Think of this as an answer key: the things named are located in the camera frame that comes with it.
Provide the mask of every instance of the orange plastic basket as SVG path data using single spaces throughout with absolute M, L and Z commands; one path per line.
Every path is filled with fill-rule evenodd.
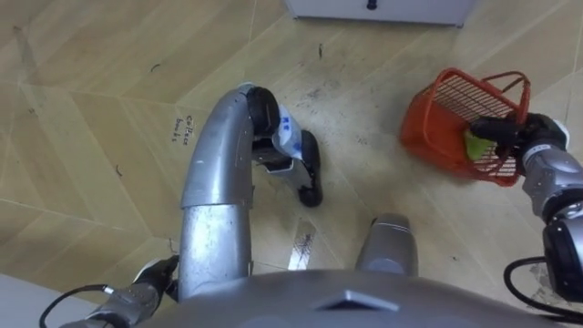
M 488 81 L 516 77 L 503 89 Z M 504 97 L 509 89 L 522 86 L 520 103 Z M 508 154 L 498 157 L 496 145 L 481 159 L 471 160 L 465 150 L 464 133 L 480 117 L 506 118 L 515 113 L 517 123 L 527 118 L 530 82 L 520 72 L 506 72 L 482 80 L 456 68 L 443 71 L 437 80 L 418 93 L 401 126 L 401 142 L 421 159 L 458 177 L 492 181 L 509 187 L 518 180 L 516 161 Z

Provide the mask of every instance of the cabinet handle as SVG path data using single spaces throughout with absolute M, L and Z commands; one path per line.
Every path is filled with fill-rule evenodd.
M 376 9 L 376 7 L 377 7 L 376 0 L 368 0 L 368 4 L 366 4 L 366 9 L 374 10 Z

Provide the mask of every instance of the wooden floor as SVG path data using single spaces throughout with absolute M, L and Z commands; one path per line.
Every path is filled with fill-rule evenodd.
M 396 138 L 445 67 L 524 71 L 531 111 L 566 121 L 583 159 L 581 0 L 481 1 L 463 29 L 293 20 L 281 0 L 0 0 L 0 16 L 0 272 L 59 291 L 124 285 L 178 249 L 197 135 L 242 81 L 271 89 L 323 157 L 315 210 L 254 172 L 256 273 L 293 267 L 306 231 L 309 269 L 351 268 L 371 219 L 398 212 L 422 276 L 514 302 L 504 267 L 542 253 L 526 195 L 452 179 Z M 517 279 L 557 303 L 545 275 Z

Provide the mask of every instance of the wire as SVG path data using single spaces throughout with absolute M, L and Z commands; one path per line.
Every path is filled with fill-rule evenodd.
M 106 284 L 102 283 L 102 284 L 86 285 L 86 286 L 75 288 L 74 290 L 63 293 L 61 296 L 57 297 L 53 302 L 51 302 L 46 307 L 46 309 L 43 311 L 43 313 L 40 315 L 40 318 L 38 319 L 38 326 L 40 328 L 47 328 L 46 327 L 46 317 L 51 313 L 51 311 L 53 311 L 53 309 L 55 309 L 55 307 L 60 302 L 65 300 L 65 298 L 72 296 L 72 295 L 75 295 L 76 293 L 80 293 L 80 292 L 107 292 L 107 293 L 111 293 L 111 292 L 109 292 L 109 290 L 111 290 L 111 288 L 109 286 L 107 286 Z
M 548 313 L 552 313 L 555 315 L 547 315 L 542 314 L 541 317 L 546 319 L 560 322 L 560 323 L 575 323 L 583 325 L 583 313 L 578 313 L 575 311 L 570 311 L 567 309 L 559 308 L 557 306 L 551 306 L 544 304 L 542 302 L 537 302 L 527 296 L 525 296 L 522 292 L 520 292 L 512 283 L 512 272 L 521 266 L 529 265 L 529 264 L 538 264 L 546 262 L 544 256 L 532 257 L 532 258 L 525 258 L 513 261 L 512 263 L 508 264 L 507 267 L 504 269 L 504 284 L 508 288 L 508 290 L 516 297 L 518 300 L 522 301 L 526 305 L 529 305 L 535 309 L 545 311 Z

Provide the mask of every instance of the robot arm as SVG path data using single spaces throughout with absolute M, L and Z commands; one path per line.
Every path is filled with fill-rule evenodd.
M 251 274 L 252 160 L 297 190 L 305 206 L 322 202 L 313 135 L 268 89 L 243 84 L 229 91 L 200 132 L 182 195 L 181 302 Z
M 164 293 L 170 293 L 169 287 L 173 286 L 172 274 L 178 263 L 179 256 L 174 255 L 169 259 L 147 264 L 129 286 L 120 289 L 105 287 L 103 291 L 110 294 L 109 298 L 85 319 L 66 323 L 61 327 L 129 328 L 149 319 L 158 309 Z M 64 294 L 45 310 L 40 319 L 41 328 L 46 327 L 45 318 L 52 308 L 67 296 Z
M 547 225 L 543 242 L 551 285 L 565 300 L 583 302 L 583 168 L 548 143 L 530 148 L 523 163 L 523 190 Z
M 583 302 L 583 168 L 566 151 L 567 130 L 547 116 L 528 114 L 521 126 L 482 118 L 472 131 L 516 159 L 532 211 L 547 225 L 543 242 L 551 285 L 565 300 Z

